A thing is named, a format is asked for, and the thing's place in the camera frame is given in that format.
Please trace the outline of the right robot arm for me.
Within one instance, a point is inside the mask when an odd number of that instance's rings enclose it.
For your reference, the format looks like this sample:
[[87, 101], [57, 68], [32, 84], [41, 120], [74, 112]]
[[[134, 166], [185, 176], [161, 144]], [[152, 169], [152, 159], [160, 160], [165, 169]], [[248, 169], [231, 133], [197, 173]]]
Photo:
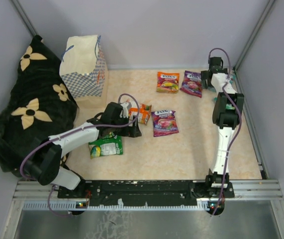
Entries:
[[241, 129], [244, 95], [233, 88], [229, 71], [223, 67], [221, 57], [209, 56], [208, 69], [201, 71], [201, 82], [205, 89], [213, 87], [217, 93], [212, 113], [212, 122], [218, 132], [217, 151], [204, 188], [207, 195], [216, 197], [228, 187], [230, 147], [236, 138], [235, 130]]

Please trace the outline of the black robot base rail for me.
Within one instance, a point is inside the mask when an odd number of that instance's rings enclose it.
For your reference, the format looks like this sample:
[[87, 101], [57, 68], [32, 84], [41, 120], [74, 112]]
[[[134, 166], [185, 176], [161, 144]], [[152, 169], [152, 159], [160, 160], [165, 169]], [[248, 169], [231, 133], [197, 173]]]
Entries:
[[196, 180], [86, 180], [74, 190], [62, 186], [59, 199], [89, 200], [90, 206], [196, 206], [199, 198], [218, 198], [220, 189]]

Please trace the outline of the teal Fox's mint candy bag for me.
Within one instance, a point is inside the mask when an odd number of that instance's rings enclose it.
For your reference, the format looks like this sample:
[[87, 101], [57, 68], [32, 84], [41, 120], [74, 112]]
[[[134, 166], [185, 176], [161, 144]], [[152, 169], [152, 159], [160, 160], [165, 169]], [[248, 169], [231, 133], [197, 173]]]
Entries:
[[230, 83], [233, 84], [234, 80], [236, 78], [236, 75], [234, 73], [230, 74]]

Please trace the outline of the teal mint cherry candy bag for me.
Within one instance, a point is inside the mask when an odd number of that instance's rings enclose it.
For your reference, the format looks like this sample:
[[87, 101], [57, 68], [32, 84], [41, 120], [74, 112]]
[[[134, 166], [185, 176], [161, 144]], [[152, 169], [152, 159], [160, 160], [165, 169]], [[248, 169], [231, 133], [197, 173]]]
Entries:
[[[214, 103], [216, 103], [216, 101], [217, 101], [217, 97], [215, 97], [215, 98], [213, 99], [213, 102], [214, 102]], [[234, 110], [235, 107], [234, 107], [232, 104], [227, 104], [227, 105], [226, 105], [226, 109], [227, 109], [227, 110]]]

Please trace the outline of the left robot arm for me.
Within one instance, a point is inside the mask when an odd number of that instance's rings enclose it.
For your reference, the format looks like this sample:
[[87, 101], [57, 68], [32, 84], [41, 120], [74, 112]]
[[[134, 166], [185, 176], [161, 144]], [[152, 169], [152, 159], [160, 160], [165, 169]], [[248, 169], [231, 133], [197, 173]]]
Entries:
[[130, 119], [130, 108], [129, 102], [111, 102], [104, 112], [79, 127], [49, 136], [24, 158], [20, 165], [21, 175], [44, 186], [52, 184], [67, 188], [77, 198], [83, 196], [86, 185], [78, 174], [60, 165], [60, 160], [72, 150], [103, 138], [110, 132], [119, 136], [140, 137], [138, 116]]

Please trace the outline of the checkered paper bag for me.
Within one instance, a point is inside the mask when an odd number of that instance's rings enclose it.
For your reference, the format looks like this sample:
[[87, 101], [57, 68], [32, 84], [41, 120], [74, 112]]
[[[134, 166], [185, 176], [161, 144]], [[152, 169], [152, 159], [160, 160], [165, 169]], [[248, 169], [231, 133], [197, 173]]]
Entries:
[[80, 109], [106, 105], [108, 68], [100, 35], [72, 36], [67, 40], [59, 74]]

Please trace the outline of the green Fox's candy bag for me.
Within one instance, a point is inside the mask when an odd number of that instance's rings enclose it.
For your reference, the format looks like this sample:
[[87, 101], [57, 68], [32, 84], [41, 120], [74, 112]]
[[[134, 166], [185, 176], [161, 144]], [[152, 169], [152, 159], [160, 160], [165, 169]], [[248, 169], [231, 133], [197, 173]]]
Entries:
[[88, 145], [91, 159], [123, 154], [122, 137], [114, 133], [110, 133], [104, 138], [90, 142]]

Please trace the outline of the orange Fox's candy bag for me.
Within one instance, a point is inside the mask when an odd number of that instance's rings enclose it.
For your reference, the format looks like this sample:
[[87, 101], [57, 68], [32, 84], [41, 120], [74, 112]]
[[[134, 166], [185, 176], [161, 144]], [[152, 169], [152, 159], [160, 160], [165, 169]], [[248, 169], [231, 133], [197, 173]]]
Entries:
[[158, 72], [156, 91], [176, 94], [179, 91], [179, 78], [179, 73]]

